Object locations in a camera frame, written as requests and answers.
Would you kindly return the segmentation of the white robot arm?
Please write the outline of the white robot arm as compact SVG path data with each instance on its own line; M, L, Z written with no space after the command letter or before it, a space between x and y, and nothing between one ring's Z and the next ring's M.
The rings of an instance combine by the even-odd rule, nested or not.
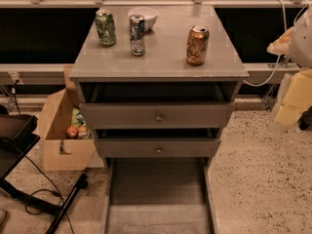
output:
M302 70L285 76L274 121L294 125L312 106L312 8L309 7L277 40L267 47L273 55L288 55Z

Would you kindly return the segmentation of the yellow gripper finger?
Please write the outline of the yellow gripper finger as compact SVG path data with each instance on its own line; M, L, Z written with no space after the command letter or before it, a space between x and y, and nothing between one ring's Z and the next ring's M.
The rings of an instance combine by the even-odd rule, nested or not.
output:
M273 122L283 127L294 125L312 106L312 69L304 69L295 75L286 74L277 100Z

